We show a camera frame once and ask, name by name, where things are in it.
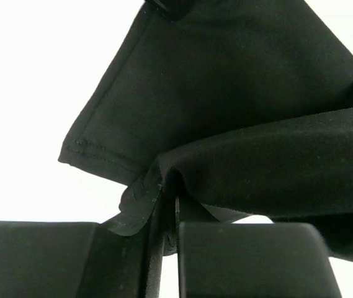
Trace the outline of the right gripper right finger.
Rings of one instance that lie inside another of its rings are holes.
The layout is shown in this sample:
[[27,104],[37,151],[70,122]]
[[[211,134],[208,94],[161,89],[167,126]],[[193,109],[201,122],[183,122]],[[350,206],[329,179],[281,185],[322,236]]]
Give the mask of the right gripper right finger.
[[328,251],[303,223],[221,223],[176,199],[181,297],[340,297]]

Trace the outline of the black skirt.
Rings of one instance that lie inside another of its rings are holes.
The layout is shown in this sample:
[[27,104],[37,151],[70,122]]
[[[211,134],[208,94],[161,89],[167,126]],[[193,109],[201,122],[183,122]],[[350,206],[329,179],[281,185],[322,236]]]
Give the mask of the black skirt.
[[305,1],[152,1],[59,161],[126,186],[117,227],[185,194],[219,221],[306,222],[353,261],[353,54]]

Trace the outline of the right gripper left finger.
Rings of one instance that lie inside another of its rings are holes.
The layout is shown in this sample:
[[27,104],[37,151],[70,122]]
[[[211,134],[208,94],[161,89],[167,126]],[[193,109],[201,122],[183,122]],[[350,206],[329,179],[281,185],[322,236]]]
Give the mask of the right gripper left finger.
[[106,223],[0,222],[0,297],[157,297],[163,204]]

